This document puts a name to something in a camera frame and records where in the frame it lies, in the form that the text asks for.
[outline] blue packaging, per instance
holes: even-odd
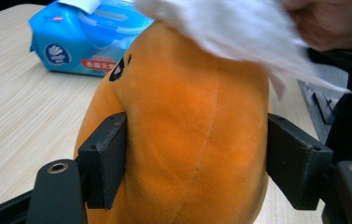
[[[48,70],[103,77],[152,19],[126,0],[106,0],[90,15],[55,1],[29,23],[30,51]]]

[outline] white tissue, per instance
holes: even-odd
[[[152,19],[164,21],[222,58],[266,65],[276,94],[285,85],[278,76],[348,92],[316,76],[313,65],[296,44],[298,36],[276,0],[134,0]]]
[[[59,0],[59,3],[63,3],[69,6],[78,7],[88,14],[92,14],[100,5],[100,0]]]

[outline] stuffed toy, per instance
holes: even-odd
[[[125,176],[89,223],[252,223],[268,183],[268,75],[154,21],[104,77],[79,131],[77,148],[127,113]]]

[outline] package of wet wipes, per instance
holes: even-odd
[[[29,23],[30,51],[48,70],[103,77],[152,19],[138,12],[130,0],[59,0]]]

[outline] table surface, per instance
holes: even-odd
[[[0,203],[34,187],[36,172],[50,161],[71,159],[79,125],[99,77],[49,72],[29,52],[28,20],[43,6],[19,5],[0,12]],[[295,79],[273,112],[314,137],[316,132]],[[317,211],[295,211],[270,182],[256,223],[321,223]]]

